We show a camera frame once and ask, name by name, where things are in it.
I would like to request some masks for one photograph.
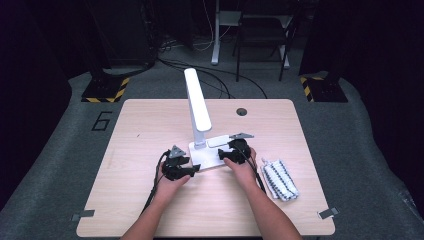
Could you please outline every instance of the black curtain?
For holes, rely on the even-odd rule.
[[[321,0],[299,74],[338,71],[355,86],[368,110],[376,144],[424,216],[420,6],[420,1]],[[352,27],[358,18],[363,24]],[[338,62],[348,64],[340,68]]]
[[[89,64],[80,52],[75,29],[84,35],[92,55],[100,67],[110,68],[94,16],[89,11],[90,0],[24,0],[54,56],[68,78],[88,72]]]
[[[0,32],[1,209],[56,128],[71,87],[23,0],[0,1]]]

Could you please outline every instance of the table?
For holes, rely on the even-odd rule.
[[[300,192],[298,199],[274,202],[302,235],[333,234],[332,218],[317,215],[328,205],[293,103],[284,99],[206,99],[206,105],[212,130],[205,137],[253,134],[247,141],[257,151],[258,165],[262,165],[261,158],[281,158]],[[247,115],[239,116],[239,108],[246,109]],[[94,216],[81,218],[77,234],[123,235],[144,207],[161,154],[175,144],[189,155],[192,141],[187,99],[127,100],[85,206],[85,210],[95,210]],[[260,235],[249,203],[226,166],[196,173],[162,215],[156,234]]]

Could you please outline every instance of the chair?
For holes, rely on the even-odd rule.
[[[237,50],[237,82],[242,47],[272,47],[272,56],[280,46],[285,46],[279,76],[281,81],[284,62],[287,52],[290,51],[300,9],[297,0],[248,0],[245,3],[238,22],[237,39],[233,49],[233,56]],[[278,16],[290,16],[286,27],[277,18]]]

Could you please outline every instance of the white desk lamp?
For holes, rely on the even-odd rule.
[[[187,95],[190,106],[191,124],[194,142],[189,144],[190,156],[193,165],[200,164],[200,171],[212,167],[221,166],[224,161],[219,159],[218,147],[229,151],[229,135],[205,139],[204,133],[212,129],[212,123],[203,98],[199,78],[194,68],[184,70],[187,83]]]

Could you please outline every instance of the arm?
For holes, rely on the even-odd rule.
[[[162,177],[162,165],[160,173],[157,192],[152,202],[121,239],[153,239],[162,213],[172,201],[178,189],[190,179],[190,176],[184,176],[178,180],[171,181],[166,177]]]
[[[251,150],[256,166],[256,152],[253,148]],[[224,158],[224,162],[234,171],[237,182],[245,192],[263,239],[302,239],[287,215],[259,188],[249,164],[238,165],[228,158]]]

